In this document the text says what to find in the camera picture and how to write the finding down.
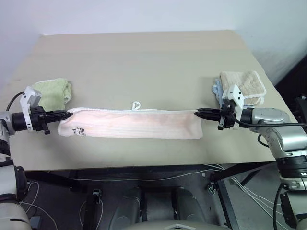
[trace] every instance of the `black cable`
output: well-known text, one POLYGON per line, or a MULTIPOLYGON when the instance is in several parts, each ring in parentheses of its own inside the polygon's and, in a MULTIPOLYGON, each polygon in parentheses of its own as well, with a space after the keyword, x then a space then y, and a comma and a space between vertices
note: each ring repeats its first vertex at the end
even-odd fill
POLYGON ((282 126, 307 127, 306 123, 250 124, 250 123, 239 121, 238 119, 236 119, 233 113, 230 113, 230 116, 231 116, 231 119, 233 119, 235 122, 237 122, 240 125, 246 126, 246 127, 282 127, 282 126))
POLYGON ((29 212, 30 212, 31 208, 35 208, 35 211, 34 211, 34 213, 32 215, 28 214, 28 218, 29 219, 37 214, 37 207, 31 206, 30 209, 29 209, 29 212))
POLYGON ((18 94, 16 94, 12 99, 11 99, 11 101, 10 101, 10 103, 8 104, 8 107, 6 108, 6 111, 9 111, 10 110, 10 107, 11 107, 11 105, 13 104, 13 102, 15 101, 15 99, 19 96, 19 95, 21 95, 21 94, 23 94, 24 92, 22 91, 22 92, 19 92, 18 94))
POLYGON ((261 137, 261 134, 258 135, 258 138, 257 138, 258 142, 259 142, 261 145, 265 146, 265 147, 269 147, 267 144, 263 143, 263 142, 260 140, 260 137, 261 137))
POLYGON ((273 227, 274 227, 274 230, 278 230, 277 229, 277 222, 276 222, 276 210, 277 210, 278 196, 279 196, 279 193, 280 193, 282 188, 283 188, 283 186, 282 186, 282 184, 280 184, 278 189, 277 189, 276 197, 275 197, 275 200, 274 200, 274 207, 273 207, 273 227))

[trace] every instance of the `wire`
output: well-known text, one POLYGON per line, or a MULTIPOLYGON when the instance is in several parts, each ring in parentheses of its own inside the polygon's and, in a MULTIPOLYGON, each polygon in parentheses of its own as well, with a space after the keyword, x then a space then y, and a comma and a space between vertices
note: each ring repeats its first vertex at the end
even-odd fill
POLYGON ((257 141, 258 141, 261 145, 263 145, 263 146, 265 146, 265 147, 269 147, 269 145, 263 143, 263 142, 260 140, 260 137, 261 137, 261 134, 258 135, 257 141))
POLYGON ((171 180, 171 179, 175 179, 175 178, 179 178, 182 176, 188 176, 188 175, 192 175, 192 174, 197 174, 197 173, 203 173, 206 171, 220 171, 220 170, 216 170, 216 169, 206 169, 206 170, 201 170, 201 171, 197 171, 197 172, 189 172, 183 175, 179 175, 179 176, 172 176, 172 177, 167 177, 167 178, 162 178, 162 179, 130 179, 130 178, 123 178, 123 179, 82 179, 82 178, 72 178, 73 180, 79 180, 79 181, 164 181, 164 180, 171 180))
POLYGON ((249 188, 247 188, 247 187, 245 187, 245 186, 244 186, 244 188, 245 188, 246 190, 248 190, 250 193, 252 193, 253 195, 258 196, 258 197, 260 197, 260 198, 266 200, 267 202, 269 202, 269 203, 271 203, 271 204, 274 204, 274 202, 272 202, 272 201, 270 201, 270 200, 268 200, 268 199, 266 199, 266 198, 264 198, 264 197, 262 197, 262 196, 260 196, 260 195, 257 195, 256 193, 252 192, 249 188))
POLYGON ((82 204, 81 204, 81 207, 80 207, 80 209, 79 209, 79 221, 80 221, 80 224, 82 225, 82 227, 83 227, 83 223, 82 223, 82 220, 81 220, 81 210, 82 210, 82 208, 83 208, 83 205, 86 203, 86 201, 84 201, 82 204))
POLYGON ((216 168, 216 169, 219 169, 220 171, 224 170, 224 168, 221 165, 219 165, 219 164, 216 164, 218 166, 214 166, 214 165, 211 165, 211 164, 204 164, 204 165, 209 166, 209 167, 213 167, 213 168, 216 168))
POLYGON ((237 122, 240 125, 246 126, 246 127, 282 127, 282 126, 301 126, 301 127, 307 127, 306 123, 278 123, 278 124, 250 124, 245 123, 242 121, 239 121, 236 119, 233 113, 229 113, 231 118, 237 122))
POLYGON ((31 186, 32 184, 37 184, 37 191, 36 191, 36 195, 35 195, 35 197, 34 197, 34 200, 32 201, 30 207, 26 210, 26 213, 28 213, 28 211, 30 210, 30 208, 33 206, 33 204, 34 204, 34 202, 35 202, 35 200, 36 200, 36 198, 37 198, 38 191, 39 191, 39 183, 38 183, 38 182, 33 182, 33 183, 30 184, 30 186, 31 186))
POLYGON ((221 169, 225 170, 225 168, 222 165, 220 165, 220 164, 216 164, 216 165, 220 166, 221 169))
POLYGON ((29 203, 26 203, 26 202, 21 202, 21 204, 24 204, 24 205, 31 205, 31 206, 34 206, 40 210, 42 210, 51 220, 52 222, 54 223, 54 226, 56 228, 56 230, 58 230, 58 227, 57 227, 57 223, 55 222, 55 220, 49 215, 49 213, 47 213, 44 209, 42 209, 41 207, 37 206, 37 205, 33 205, 33 204, 29 204, 29 203))
POLYGON ((281 189, 283 188, 282 184, 279 185, 278 189, 277 189, 277 192, 276 192, 276 196, 275 196, 275 201, 274 201, 274 207, 273 207, 273 227, 274 227, 274 230, 278 230, 277 229, 277 224, 276 224, 276 209, 277 209, 277 201, 278 201, 278 196, 279 196, 279 193, 281 191, 281 189))
POLYGON ((24 93, 24 91, 19 92, 18 94, 16 94, 16 95, 11 99, 10 103, 8 104, 8 107, 6 107, 6 111, 9 111, 9 110, 10 110, 10 107, 11 107, 11 105, 13 104, 13 102, 15 101, 15 99, 16 99, 19 95, 21 95, 21 94, 23 94, 23 93, 24 93))
MULTIPOLYGON (((82 210, 82 208, 83 208, 83 206, 84 206, 85 203, 86 203, 86 201, 84 201, 84 202, 81 204, 81 207, 80 207, 80 209, 79 209, 79 221, 80 221, 80 224, 82 225, 82 227, 83 227, 83 223, 82 223, 82 220, 81 220, 81 210, 82 210)), ((99 221, 98 221, 98 224, 97 224, 97 227, 96 227, 95 230, 98 230, 98 227, 99 227, 100 222, 101 222, 101 219, 102 219, 102 214, 103 214, 103 212, 104 212, 104 203, 102 202, 101 199, 99 200, 99 203, 101 204, 101 214, 100 214, 100 218, 99 218, 99 221)))
POLYGON ((31 188, 31 186, 32 186, 32 183, 33 183, 32 181, 27 182, 27 184, 29 184, 29 187, 28 187, 28 190, 27 190, 28 192, 30 191, 30 188, 31 188))
MULTIPOLYGON (((241 185, 241 183, 238 181, 238 179, 236 179, 235 177, 231 178, 240 188, 243 192, 246 193, 246 189, 243 185, 241 185)), ((248 192, 246 193, 250 198, 252 198, 262 209, 263 211, 265 211, 266 214, 268 214, 268 216, 270 216, 271 218, 273 218, 273 216, 256 200, 255 197, 253 197, 251 194, 249 194, 248 192)), ((285 230, 288 230, 284 225, 282 225, 280 222, 276 221, 276 223, 278 223, 281 227, 283 227, 285 230)))
POLYGON ((264 203, 262 200, 260 200, 259 198, 254 197, 256 200, 258 200, 259 202, 263 203, 268 209, 273 211, 273 208, 271 208, 270 206, 268 206, 266 203, 264 203))

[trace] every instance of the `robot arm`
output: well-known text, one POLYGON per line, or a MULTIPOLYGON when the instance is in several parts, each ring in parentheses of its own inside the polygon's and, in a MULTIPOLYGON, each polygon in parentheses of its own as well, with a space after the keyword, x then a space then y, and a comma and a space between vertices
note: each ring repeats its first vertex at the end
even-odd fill
POLYGON ((241 109, 243 96, 235 85, 223 94, 221 110, 202 108, 195 113, 200 118, 218 121, 218 129, 239 127, 264 136, 277 161, 283 188, 281 194, 285 222, 292 228, 307 226, 307 135, 301 126, 290 123, 287 113, 272 108, 241 109))
POLYGON ((23 112, 0 112, 0 226, 6 230, 31 230, 29 219, 18 201, 27 194, 23 167, 15 166, 10 153, 10 135, 16 131, 40 131, 49 134, 47 123, 70 116, 65 110, 45 112, 38 106, 41 94, 27 87, 21 97, 23 112))

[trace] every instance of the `floor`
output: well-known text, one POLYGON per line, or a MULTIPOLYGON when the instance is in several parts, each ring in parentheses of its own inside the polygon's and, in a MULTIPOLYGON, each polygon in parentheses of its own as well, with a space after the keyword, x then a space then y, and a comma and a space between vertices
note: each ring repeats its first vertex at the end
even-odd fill
MULTIPOLYGON (((151 172, 150 178, 166 178, 174 175, 189 173, 191 171, 175 171, 175 172, 151 172)), ((197 198, 204 212, 206 221, 211 224, 225 227, 223 211, 217 194, 211 195, 206 190, 208 177, 211 172, 205 172, 205 177, 201 173, 191 174, 184 177, 155 181, 155 182, 139 182, 139 181, 123 181, 123 182, 90 182, 87 183, 89 191, 92 188, 100 188, 103 191, 102 201, 104 203, 103 221, 100 224, 100 230, 107 230, 112 215, 120 201, 122 194, 129 188, 134 186, 183 186, 190 190, 197 198)), ((113 175, 114 177, 123 177, 123 175, 113 175)), ((125 175, 125 178, 131 178, 133 175, 125 175)), ((226 180, 226 187, 236 213, 236 218, 240 229, 248 230, 271 230, 272 219, 246 194, 244 194, 236 185, 226 180)), ((263 196, 271 201, 274 200, 276 190, 279 186, 279 175, 275 164, 272 164, 261 170, 247 185, 254 193, 263 196)), ((33 184, 28 196, 24 200, 31 203, 36 194, 36 184, 33 184)), ((49 184, 39 183, 39 193, 35 204, 46 210, 56 221, 59 230, 81 230, 79 221, 79 209, 81 204, 86 200, 87 194, 74 193, 68 188, 53 186, 49 184)), ((173 210, 169 194, 152 193, 147 196, 148 199, 148 220, 171 219, 173 210)), ((35 213, 35 208, 31 208, 28 212, 29 216, 35 213)), ((55 226, 50 218, 42 211, 38 210, 36 216, 42 217, 41 229, 54 230, 55 226)), ((278 214, 278 220, 290 229, 278 214)))

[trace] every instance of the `tabletop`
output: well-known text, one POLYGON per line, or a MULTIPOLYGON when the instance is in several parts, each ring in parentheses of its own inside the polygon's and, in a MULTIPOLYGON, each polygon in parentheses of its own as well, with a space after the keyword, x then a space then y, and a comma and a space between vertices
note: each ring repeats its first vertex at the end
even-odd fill
MULTIPOLYGON (((0 93, 5 109, 18 92, 37 81, 67 78, 75 107, 189 110, 218 108, 212 93, 221 71, 255 70, 267 94, 262 107, 294 117, 264 70, 233 31, 69 34, 43 36, 0 93)), ((16 100, 11 112, 20 112, 16 100)), ((217 130, 202 121, 203 138, 169 140, 141 138, 62 137, 58 123, 50 135, 21 131, 11 136, 15 165, 25 170, 241 163, 273 161, 270 150, 248 129, 217 130)))

